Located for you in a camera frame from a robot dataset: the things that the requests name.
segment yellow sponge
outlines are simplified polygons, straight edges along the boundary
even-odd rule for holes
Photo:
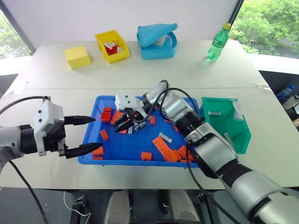
[[[71,69],[77,69],[92,63],[84,46],[66,49],[64,55]]]

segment tree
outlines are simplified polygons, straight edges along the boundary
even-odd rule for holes
[[[28,55],[29,49],[0,11],[0,59]]]
[[[245,0],[230,36],[248,53],[299,58],[299,1]]]

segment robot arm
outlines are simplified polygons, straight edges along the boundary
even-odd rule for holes
[[[149,113],[157,97],[166,89],[161,82],[142,100],[134,96],[116,96],[115,105],[125,111],[116,121],[116,131],[135,125],[142,128],[137,120]],[[262,173],[239,163],[234,148],[201,118],[184,99],[168,91],[162,111],[169,121],[178,128],[185,142],[193,147],[192,155],[203,173],[219,179],[233,198],[236,205],[249,221],[255,224],[294,224],[299,223],[299,200],[284,192],[284,189]]]
[[[62,107],[45,98],[34,116],[34,129],[30,125],[0,126],[0,173],[8,161],[20,158],[24,154],[38,153],[44,156],[46,151],[56,151],[59,156],[69,159],[90,153],[102,146],[102,143],[89,143],[68,149],[65,144],[64,126],[82,125],[92,121],[95,119],[87,116],[64,117]]]

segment green bottle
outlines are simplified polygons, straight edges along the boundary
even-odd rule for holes
[[[207,53],[209,59],[216,60],[220,56],[224,45],[228,41],[228,32],[230,27],[230,23],[225,23],[222,27],[222,30],[219,31],[214,37],[212,46]]]

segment green bin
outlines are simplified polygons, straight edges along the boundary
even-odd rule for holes
[[[251,134],[237,99],[202,97],[200,114],[238,154],[245,154]]]

